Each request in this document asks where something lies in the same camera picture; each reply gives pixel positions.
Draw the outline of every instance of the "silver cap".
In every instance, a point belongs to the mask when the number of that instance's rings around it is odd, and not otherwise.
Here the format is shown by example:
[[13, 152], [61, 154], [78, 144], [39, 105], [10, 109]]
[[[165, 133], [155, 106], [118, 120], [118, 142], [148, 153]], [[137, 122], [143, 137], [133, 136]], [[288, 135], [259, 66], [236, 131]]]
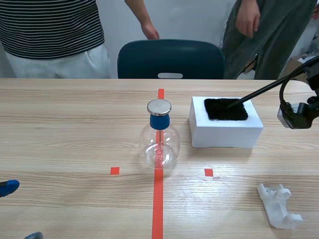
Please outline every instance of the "silver cap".
[[171, 111], [171, 104], [167, 100], [156, 99], [148, 103], [148, 112], [153, 116], [166, 116]]

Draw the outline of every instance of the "gray pants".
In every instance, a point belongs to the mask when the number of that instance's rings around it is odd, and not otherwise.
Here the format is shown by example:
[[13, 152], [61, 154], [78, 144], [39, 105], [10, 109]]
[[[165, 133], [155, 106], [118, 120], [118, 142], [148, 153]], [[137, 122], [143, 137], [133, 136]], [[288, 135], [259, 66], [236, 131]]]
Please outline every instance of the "gray pants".
[[316, 0], [257, 0], [261, 17], [258, 31], [248, 38], [236, 29], [237, 0], [223, 41], [225, 79], [236, 79], [244, 65], [258, 54], [255, 79], [276, 80], [305, 30]]

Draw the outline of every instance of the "white plastic object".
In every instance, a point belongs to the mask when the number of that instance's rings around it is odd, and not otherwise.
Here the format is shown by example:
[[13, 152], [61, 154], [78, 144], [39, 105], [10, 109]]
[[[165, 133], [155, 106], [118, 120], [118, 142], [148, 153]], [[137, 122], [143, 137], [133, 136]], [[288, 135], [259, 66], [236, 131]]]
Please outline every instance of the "white plastic object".
[[299, 214], [287, 212], [286, 200], [291, 197], [291, 192], [282, 184], [274, 188], [266, 188], [260, 184], [257, 190], [263, 201], [268, 221], [272, 226], [279, 229], [294, 229], [303, 221]]
[[192, 146], [253, 148], [263, 130], [263, 124], [252, 102], [244, 103], [247, 120], [210, 120], [204, 101], [220, 98], [233, 97], [192, 97], [188, 117]]

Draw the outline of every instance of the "bottle neck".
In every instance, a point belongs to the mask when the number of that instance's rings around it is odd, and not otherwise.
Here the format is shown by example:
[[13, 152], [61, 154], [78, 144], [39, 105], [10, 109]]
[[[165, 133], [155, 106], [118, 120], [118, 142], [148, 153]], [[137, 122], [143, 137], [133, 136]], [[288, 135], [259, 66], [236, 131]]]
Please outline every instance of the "bottle neck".
[[166, 116], [153, 116], [150, 118], [150, 125], [156, 130], [164, 130], [169, 127], [169, 115]]

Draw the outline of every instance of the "black foam pad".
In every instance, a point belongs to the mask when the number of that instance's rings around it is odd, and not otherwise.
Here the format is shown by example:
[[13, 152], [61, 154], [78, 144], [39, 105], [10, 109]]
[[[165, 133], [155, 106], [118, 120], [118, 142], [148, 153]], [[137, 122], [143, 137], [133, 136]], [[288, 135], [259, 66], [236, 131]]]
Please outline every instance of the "black foam pad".
[[246, 120], [248, 114], [244, 104], [238, 104], [226, 109], [231, 103], [238, 99], [206, 99], [205, 108], [210, 120]]

